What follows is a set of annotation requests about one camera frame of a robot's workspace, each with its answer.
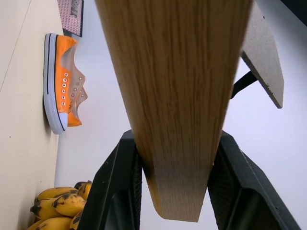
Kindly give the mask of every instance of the white rubber sole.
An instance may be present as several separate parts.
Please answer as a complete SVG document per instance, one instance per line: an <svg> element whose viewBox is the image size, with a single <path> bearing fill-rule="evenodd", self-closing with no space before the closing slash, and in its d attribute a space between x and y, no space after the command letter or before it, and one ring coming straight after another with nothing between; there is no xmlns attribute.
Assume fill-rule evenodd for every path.
<svg viewBox="0 0 307 230"><path fill-rule="evenodd" d="M57 35L45 36L44 56L44 106L49 125L54 134L60 134L67 129L67 113L59 113L55 94L55 64L57 50Z"/></svg>

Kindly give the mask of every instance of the orange sneaker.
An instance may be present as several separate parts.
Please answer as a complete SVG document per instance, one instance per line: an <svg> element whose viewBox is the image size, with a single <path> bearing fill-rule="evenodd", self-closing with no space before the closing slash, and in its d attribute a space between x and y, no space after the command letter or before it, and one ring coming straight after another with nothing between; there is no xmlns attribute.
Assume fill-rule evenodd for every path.
<svg viewBox="0 0 307 230"><path fill-rule="evenodd" d="M44 59L44 106L54 134L68 127L69 106L84 84L85 76L74 64L77 41L71 37L47 34Z"/></svg>
<svg viewBox="0 0 307 230"><path fill-rule="evenodd" d="M82 125L79 116L78 116L78 107L79 105L87 99L87 94L82 87L78 96L76 103L70 106L70 112L68 113L68 127L75 127Z"/></svg>

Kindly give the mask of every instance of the white wall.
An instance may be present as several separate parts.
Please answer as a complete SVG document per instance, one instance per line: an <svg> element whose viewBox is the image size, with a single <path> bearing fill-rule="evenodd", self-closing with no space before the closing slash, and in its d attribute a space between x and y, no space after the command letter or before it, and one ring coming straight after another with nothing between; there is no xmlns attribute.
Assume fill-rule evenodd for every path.
<svg viewBox="0 0 307 230"><path fill-rule="evenodd" d="M231 100L224 130L260 166L298 224L307 229L307 28L279 0L259 0L274 32L284 73L284 108L277 109L256 82ZM75 57L89 97L79 107L83 125L59 139L55 186L92 180L122 133L130 129L94 0L84 3L83 37ZM236 79L249 69L240 61ZM216 230L206 194L199 223L170 221L154 210L143 180L141 230Z"/></svg>

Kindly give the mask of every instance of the bunch of bananas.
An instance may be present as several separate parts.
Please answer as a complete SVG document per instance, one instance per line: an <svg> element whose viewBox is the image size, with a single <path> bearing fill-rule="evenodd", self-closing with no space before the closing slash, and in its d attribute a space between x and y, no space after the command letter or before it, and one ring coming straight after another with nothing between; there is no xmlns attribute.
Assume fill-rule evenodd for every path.
<svg viewBox="0 0 307 230"><path fill-rule="evenodd" d="M78 182L74 188L43 191L30 211L38 220L27 230L77 230L92 182Z"/></svg>

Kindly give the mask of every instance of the sneaker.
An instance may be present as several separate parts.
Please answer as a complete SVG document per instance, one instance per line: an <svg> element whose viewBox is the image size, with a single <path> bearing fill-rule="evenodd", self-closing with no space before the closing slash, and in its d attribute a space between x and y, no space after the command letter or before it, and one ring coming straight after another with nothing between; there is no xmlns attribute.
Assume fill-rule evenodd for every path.
<svg viewBox="0 0 307 230"><path fill-rule="evenodd" d="M76 127L82 125L82 122L80 121L78 116L78 107L86 99L87 99L87 94L84 88L82 87L78 94L76 103L70 106L71 110L68 113L68 127Z"/></svg>
<svg viewBox="0 0 307 230"><path fill-rule="evenodd" d="M85 76L74 64L77 41L71 37L47 34L44 56L44 106L54 134L68 127L70 105L84 84Z"/></svg>

